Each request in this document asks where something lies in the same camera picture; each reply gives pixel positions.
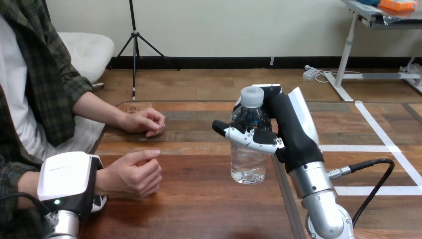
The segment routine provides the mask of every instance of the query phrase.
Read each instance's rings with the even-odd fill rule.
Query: orange box
[[[380,6],[396,11],[409,11],[418,8],[418,2],[414,0],[381,0]]]

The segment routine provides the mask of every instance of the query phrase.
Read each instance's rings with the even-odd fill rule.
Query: hand
[[[147,137],[161,134],[166,126],[166,117],[153,108],[147,108],[134,114],[127,114],[123,129],[128,133],[147,132]]]
[[[159,189],[161,166],[159,150],[130,153],[97,172],[96,194],[142,199]]]

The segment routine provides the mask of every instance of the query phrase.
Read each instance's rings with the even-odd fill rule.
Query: chair leg
[[[104,87],[104,83],[95,83],[95,84],[93,84],[93,88],[94,89],[95,88],[99,88],[99,87],[103,88]]]

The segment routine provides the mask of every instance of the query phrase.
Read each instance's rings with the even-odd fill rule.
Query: water
[[[238,183],[258,184],[264,181],[268,154],[231,143],[231,177]]]

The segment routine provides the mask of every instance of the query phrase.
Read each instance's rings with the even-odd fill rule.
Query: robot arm
[[[276,119],[278,133],[259,129],[247,132],[218,120],[213,122],[213,129],[248,148],[275,154],[285,164],[297,196],[308,211],[306,227],[312,238],[353,239],[352,220],[335,201],[336,193],[325,169],[316,128],[300,89],[284,95],[280,85],[254,86],[265,88],[264,107]]]

